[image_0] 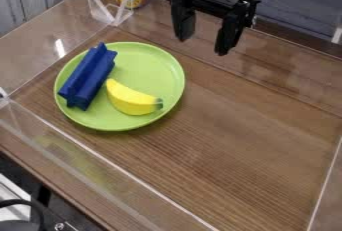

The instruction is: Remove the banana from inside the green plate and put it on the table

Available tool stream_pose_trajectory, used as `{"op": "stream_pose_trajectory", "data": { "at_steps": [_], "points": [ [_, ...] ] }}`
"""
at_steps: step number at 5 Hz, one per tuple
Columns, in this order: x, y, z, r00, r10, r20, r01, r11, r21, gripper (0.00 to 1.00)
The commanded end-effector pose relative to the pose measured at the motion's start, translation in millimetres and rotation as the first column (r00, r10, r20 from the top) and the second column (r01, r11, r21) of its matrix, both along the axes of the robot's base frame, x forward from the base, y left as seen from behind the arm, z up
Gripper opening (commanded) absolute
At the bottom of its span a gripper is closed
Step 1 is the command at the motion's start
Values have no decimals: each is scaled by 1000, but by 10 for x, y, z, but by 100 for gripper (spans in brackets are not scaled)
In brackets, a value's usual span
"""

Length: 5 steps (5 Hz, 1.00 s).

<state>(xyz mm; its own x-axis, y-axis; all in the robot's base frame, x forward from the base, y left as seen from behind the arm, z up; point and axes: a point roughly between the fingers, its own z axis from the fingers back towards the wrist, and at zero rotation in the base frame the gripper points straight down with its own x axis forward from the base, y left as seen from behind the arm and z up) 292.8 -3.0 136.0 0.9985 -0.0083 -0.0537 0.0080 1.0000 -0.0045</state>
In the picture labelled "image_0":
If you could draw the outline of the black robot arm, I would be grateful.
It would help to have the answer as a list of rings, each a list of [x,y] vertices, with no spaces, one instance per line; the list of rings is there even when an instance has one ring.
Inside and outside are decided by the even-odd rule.
[[[256,7],[260,0],[168,1],[173,33],[180,42],[194,35],[198,11],[222,19],[214,51],[219,56],[227,55],[239,42],[243,30],[255,25]]]

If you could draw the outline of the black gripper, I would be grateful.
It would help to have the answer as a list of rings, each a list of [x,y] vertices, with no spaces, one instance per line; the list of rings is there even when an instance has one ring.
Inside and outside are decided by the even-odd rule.
[[[222,16],[224,10],[231,10],[223,20],[215,41],[215,53],[224,56],[236,46],[244,24],[254,25],[256,6],[260,0],[171,0],[171,18],[173,33],[180,41],[186,41],[195,31],[195,9]]]

